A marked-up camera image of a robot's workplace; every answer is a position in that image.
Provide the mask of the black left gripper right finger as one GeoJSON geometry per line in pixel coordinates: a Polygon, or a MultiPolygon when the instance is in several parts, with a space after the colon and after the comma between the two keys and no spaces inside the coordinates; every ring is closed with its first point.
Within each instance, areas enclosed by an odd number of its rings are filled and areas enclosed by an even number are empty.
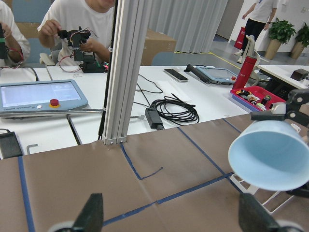
{"type": "Polygon", "coordinates": [[[239,226],[243,232],[277,232],[279,225],[249,193],[239,196],[239,226]]]}

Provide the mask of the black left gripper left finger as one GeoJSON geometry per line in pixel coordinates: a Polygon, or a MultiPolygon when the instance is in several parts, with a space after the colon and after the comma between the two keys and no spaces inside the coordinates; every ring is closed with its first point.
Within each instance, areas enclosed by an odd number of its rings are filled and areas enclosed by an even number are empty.
{"type": "Polygon", "coordinates": [[[88,198],[73,226],[73,232],[100,232],[103,227],[103,196],[93,193],[88,198]]]}

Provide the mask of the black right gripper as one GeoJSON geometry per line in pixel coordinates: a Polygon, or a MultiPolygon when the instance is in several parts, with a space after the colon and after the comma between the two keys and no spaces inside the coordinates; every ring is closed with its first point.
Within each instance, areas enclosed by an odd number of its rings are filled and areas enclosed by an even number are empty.
{"type": "Polygon", "coordinates": [[[303,104],[309,102],[309,89],[293,89],[288,94],[288,100],[276,102],[270,110],[251,112],[252,121],[291,119],[305,127],[309,126],[309,116],[300,112],[303,104]]]}

